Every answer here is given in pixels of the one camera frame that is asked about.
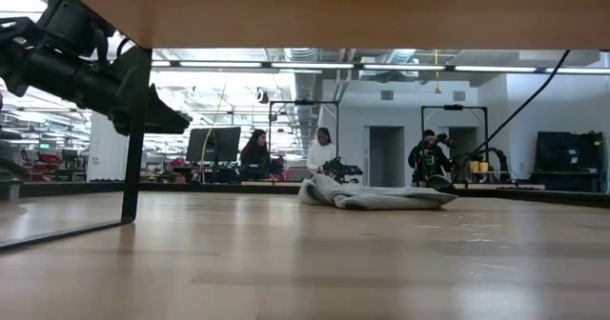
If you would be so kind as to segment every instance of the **white shirt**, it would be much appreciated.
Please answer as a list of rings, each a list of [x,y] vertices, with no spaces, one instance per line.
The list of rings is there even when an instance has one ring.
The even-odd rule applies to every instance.
[[[324,163],[335,158],[335,155],[335,145],[321,146],[318,142],[315,142],[309,148],[309,153],[307,154],[307,169],[318,170]]]

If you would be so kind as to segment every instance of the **long dark hair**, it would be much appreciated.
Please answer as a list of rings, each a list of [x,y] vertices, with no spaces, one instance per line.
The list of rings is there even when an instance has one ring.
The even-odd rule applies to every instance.
[[[317,129],[317,131],[321,131],[322,133],[326,134],[326,137],[328,138],[328,143],[333,144],[333,139],[331,139],[331,133],[328,131],[327,128],[319,128]]]
[[[246,144],[246,146],[241,150],[242,157],[247,156],[248,154],[253,154],[257,151],[262,154],[269,154],[267,145],[265,145],[264,147],[258,146],[258,138],[263,134],[267,134],[267,132],[264,130],[254,130],[252,136],[248,140],[248,144]]]

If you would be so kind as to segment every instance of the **black metal table leg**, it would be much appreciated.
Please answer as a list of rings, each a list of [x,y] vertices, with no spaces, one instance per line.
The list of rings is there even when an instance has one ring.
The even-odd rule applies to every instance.
[[[123,209],[121,219],[126,222],[135,220],[137,214],[137,194],[140,184],[140,168],[142,162],[142,147],[144,145],[144,129],[146,124],[146,107],[149,98],[149,79],[151,77],[152,50],[141,50],[134,72],[134,82],[138,86],[132,100],[132,123],[130,125],[130,144],[127,152],[127,167],[125,169],[125,191],[123,192]]]

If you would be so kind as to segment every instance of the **yellow object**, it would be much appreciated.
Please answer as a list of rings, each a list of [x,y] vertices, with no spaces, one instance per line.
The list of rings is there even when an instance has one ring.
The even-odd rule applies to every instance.
[[[212,119],[212,126],[214,125],[214,123],[216,122],[216,116],[218,116],[218,112],[220,111],[220,105],[222,104],[222,100],[225,97],[225,90],[227,89],[227,81],[225,80],[225,85],[222,88],[222,93],[220,94],[220,97],[218,98],[218,106],[216,107],[216,112],[213,115],[213,119]],[[203,140],[203,150],[201,151],[201,164],[199,167],[199,172],[201,173],[201,181],[205,182],[206,177],[205,174],[203,173],[203,157],[205,157],[206,155],[206,148],[208,146],[208,139],[210,139],[210,134],[212,133],[213,129],[210,128],[210,130],[208,130],[208,134],[206,134],[206,138]]]
[[[478,172],[478,162],[470,162],[470,172]]]
[[[487,172],[489,170],[489,163],[487,163],[487,162],[478,163],[478,170],[481,172]]]

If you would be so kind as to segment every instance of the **gray blanket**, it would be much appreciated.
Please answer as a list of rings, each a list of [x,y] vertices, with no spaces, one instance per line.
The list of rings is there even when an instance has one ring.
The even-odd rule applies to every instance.
[[[435,210],[455,195],[427,188],[372,188],[341,185],[328,176],[303,180],[301,202],[344,210]]]

